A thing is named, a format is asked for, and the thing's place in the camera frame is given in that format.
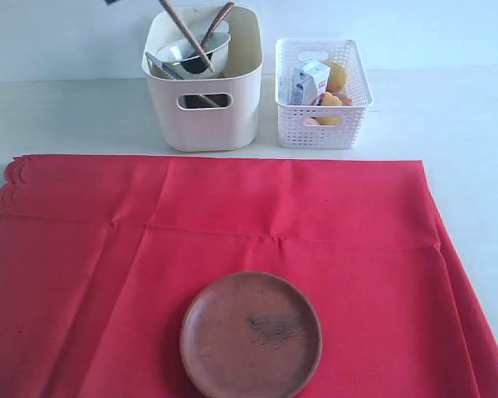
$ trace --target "brown round plate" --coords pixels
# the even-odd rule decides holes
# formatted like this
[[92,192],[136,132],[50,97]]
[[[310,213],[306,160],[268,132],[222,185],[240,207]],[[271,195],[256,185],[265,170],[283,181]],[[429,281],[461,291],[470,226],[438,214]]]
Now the brown round plate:
[[188,376],[211,398],[292,397],[314,375],[321,348],[308,299],[262,272],[208,285],[190,305],[180,340]]

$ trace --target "white plastic bin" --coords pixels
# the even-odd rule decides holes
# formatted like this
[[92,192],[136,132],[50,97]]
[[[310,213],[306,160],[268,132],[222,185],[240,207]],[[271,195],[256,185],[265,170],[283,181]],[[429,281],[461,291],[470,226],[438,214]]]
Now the white plastic bin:
[[[293,106],[292,75],[295,64],[316,59],[343,65],[349,74],[344,93],[353,106]],[[279,142],[286,148],[348,149],[356,144],[359,130],[373,97],[356,43],[339,39],[280,39],[276,43],[276,89]],[[336,125],[308,125],[306,118],[337,117]]]
[[[221,7],[186,7],[180,14],[196,35],[205,32]],[[142,68],[164,139],[184,152],[222,151],[248,145],[256,136],[260,102],[262,49],[256,14],[234,7],[225,20],[231,34],[225,79],[165,80],[149,73],[143,56]],[[144,53],[156,55],[183,34],[166,12],[159,14],[149,30]],[[179,97],[227,94],[226,108],[185,109]]]

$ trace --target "white bowl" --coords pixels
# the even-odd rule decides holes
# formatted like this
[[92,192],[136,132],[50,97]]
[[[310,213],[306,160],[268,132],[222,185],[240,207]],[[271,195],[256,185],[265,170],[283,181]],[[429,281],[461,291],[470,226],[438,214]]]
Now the white bowl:
[[[197,36],[196,39],[200,42],[203,36]],[[204,50],[214,67],[214,72],[205,66],[200,56],[190,57],[194,49],[185,38],[161,48],[156,56],[185,80],[213,79],[221,74],[227,65],[230,41],[229,33],[214,32],[205,45]]]

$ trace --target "plate rim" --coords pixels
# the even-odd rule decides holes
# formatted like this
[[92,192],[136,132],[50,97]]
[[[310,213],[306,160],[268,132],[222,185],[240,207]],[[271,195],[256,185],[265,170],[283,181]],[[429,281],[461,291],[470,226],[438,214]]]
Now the plate rim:
[[208,290],[211,290],[215,287],[216,284],[220,284],[221,282],[224,281],[224,279],[230,279],[230,278],[236,278],[242,274],[245,275],[256,275],[256,276],[266,276],[270,277],[272,279],[276,279],[279,282],[285,284],[288,288],[292,289],[297,295],[299,295],[302,300],[307,304],[308,309],[310,310],[311,316],[315,320],[315,326],[317,329],[317,353],[315,356],[315,359],[313,363],[311,364],[310,371],[306,374],[304,380],[297,386],[295,390],[293,390],[288,396],[285,396],[283,398],[293,398],[297,394],[299,394],[311,381],[312,377],[314,376],[315,372],[317,371],[317,368],[320,364],[321,361],[321,356],[323,353],[323,333],[322,333],[322,327],[321,327],[321,321],[319,317],[317,316],[317,312],[315,311],[314,306],[310,302],[310,300],[306,297],[306,295],[295,285],[293,285],[291,282],[289,282],[287,279],[282,278],[281,276],[278,276],[276,274],[272,274],[270,272],[265,272],[265,271],[256,271],[256,270],[250,270],[250,271],[238,271],[238,272],[233,272],[230,274],[225,274],[215,280],[213,280],[210,284],[205,286],[203,289],[199,291],[199,293],[196,295],[196,297],[193,298],[192,302],[190,305],[188,305],[188,308],[184,314],[183,321],[181,323],[181,328],[179,332],[179,354],[181,357],[181,362],[183,363],[184,371],[186,372],[188,378],[192,382],[192,384],[201,392],[204,396],[207,398],[222,398],[222,396],[218,396],[217,394],[213,393],[212,391],[205,391],[204,389],[201,388],[200,384],[196,381],[196,379],[193,377],[192,372],[189,370],[189,360],[184,354],[183,350],[183,336],[185,335],[184,331],[187,329],[188,321],[190,319],[190,316],[192,315],[192,311],[195,309],[195,304],[198,302],[198,300],[205,295]]

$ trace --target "white table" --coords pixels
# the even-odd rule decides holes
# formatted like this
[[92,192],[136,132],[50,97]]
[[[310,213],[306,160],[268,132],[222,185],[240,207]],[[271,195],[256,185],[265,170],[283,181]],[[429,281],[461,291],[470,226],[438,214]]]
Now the white table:
[[[277,141],[274,80],[262,82],[255,158],[422,159],[433,196],[498,341],[498,66],[371,70],[375,104],[357,148]],[[181,154],[166,146],[145,80],[0,84],[0,186],[28,153]]]

